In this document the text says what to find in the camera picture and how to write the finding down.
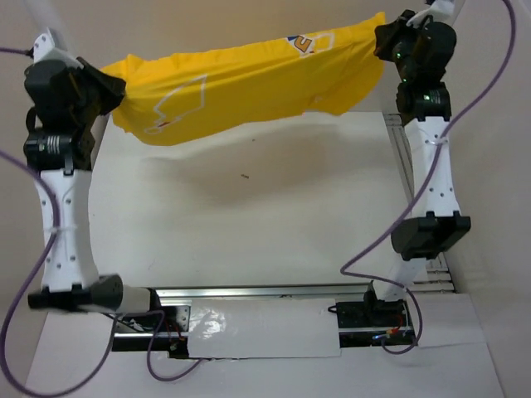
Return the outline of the yellow pillowcase with white print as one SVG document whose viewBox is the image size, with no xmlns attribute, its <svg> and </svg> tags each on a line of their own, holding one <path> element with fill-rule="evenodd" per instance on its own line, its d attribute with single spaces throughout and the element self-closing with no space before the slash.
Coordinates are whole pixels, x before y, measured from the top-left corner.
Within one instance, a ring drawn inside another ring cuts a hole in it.
<svg viewBox="0 0 531 398">
<path fill-rule="evenodd" d="M 152 146 L 173 146 L 236 126 L 313 110 L 339 116 L 362 101 L 384 70 L 375 56 L 378 13 L 327 31 L 232 48 L 130 55 L 104 68 L 124 80 L 114 124 Z"/>
</svg>

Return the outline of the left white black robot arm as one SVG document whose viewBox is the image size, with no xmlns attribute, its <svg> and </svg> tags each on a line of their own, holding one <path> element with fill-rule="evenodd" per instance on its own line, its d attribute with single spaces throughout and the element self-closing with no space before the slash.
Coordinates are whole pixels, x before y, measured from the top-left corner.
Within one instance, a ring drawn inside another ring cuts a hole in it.
<svg viewBox="0 0 531 398">
<path fill-rule="evenodd" d="M 25 70 L 24 87 L 33 101 L 27 112 L 23 152 L 37 175 L 47 252 L 39 290 L 28 294 L 35 310 L 71 313 L 134 313 L 153 331 L 163 309 L 152 288 L 130 287 L 117 274 L 100 274 L 90 244 L 88 199 L 100 116 L 121 103 L 125 83 L 79 57 L 37 61 Z"/>
</svg>

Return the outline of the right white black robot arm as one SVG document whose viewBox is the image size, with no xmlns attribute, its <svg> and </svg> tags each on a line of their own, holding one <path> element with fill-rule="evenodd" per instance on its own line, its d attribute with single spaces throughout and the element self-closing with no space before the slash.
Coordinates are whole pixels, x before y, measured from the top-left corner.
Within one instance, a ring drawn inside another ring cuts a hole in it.
<svg viewBox="0 0 531 398">
<path fill-rule="evenodd" d="M 377 27 L 375 55 L 393 63 L 400 77 L 397 111 L 412 159 L 412 208 L 392 229 L 390 242 L 400 260 L 373 281 L 376 297 L 363 303 L 372 325 L 391 314 L 389 302 L 403 299 L 406 287 L 471 228 L 460 212 L 451 171 L 449 134 L 451 97 L 443 76 L 454 54 L 452 27 L 426 14 L 406 10 L 394 22 Z"/>
</svg>

